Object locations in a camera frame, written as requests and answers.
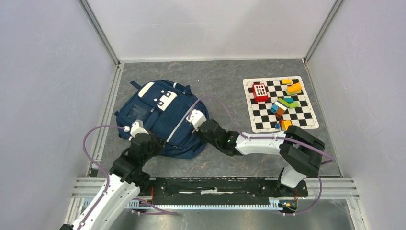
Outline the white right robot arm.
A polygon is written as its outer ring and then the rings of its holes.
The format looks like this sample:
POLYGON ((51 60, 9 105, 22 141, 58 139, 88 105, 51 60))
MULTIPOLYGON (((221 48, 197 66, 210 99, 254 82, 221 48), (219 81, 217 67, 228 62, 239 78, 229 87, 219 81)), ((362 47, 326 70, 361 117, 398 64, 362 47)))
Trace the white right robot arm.
POLYGON ((189 120, 194 133, 227 156, 267 154, 281 156, 288 166, 282 169, 277 191, 290 195, 303 179, 319 176, 325 144, 298 126, 272 134, 226 131, 213 119, 189 120))

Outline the navy blue student backpack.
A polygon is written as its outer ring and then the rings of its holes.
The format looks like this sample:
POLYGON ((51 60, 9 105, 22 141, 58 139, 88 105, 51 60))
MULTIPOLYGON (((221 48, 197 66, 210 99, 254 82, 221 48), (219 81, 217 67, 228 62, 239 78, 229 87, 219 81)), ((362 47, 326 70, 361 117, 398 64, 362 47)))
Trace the navy blue student backpack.
POLYGON ((193 125, 186 118, 191 109, 201 111, 206 118, 209 112, 189 85, 170 80, 130 83, 136 88, 135 94, 114 113, 119 127, 142 121, 145 130, 165 142, 161 156, 193 159, 205 149, 206 144, 193 134, 193 125))

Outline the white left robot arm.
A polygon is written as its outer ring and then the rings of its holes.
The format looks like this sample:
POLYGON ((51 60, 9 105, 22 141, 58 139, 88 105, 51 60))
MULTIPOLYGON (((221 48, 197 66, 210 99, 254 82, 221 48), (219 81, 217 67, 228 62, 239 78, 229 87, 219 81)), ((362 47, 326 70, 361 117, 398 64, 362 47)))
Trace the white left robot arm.
POLYGON ((150 190, 145 163, 157 156, 163 142, 149 133, 138 133, 130 140, 109 170, 106 182, 85 211, 62 230, 108 230, 129 202, 150 190))

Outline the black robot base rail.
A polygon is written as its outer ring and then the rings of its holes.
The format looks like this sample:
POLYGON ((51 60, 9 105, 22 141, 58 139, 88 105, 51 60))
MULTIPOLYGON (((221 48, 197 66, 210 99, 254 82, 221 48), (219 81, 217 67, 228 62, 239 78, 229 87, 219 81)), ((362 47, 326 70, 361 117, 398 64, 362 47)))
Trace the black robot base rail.
POLYGON ((158 205, 266 205, 270 199, 308 197, 305 181, 284 187, 267 177, 157 177, 141 187, 139 197, 158 205))

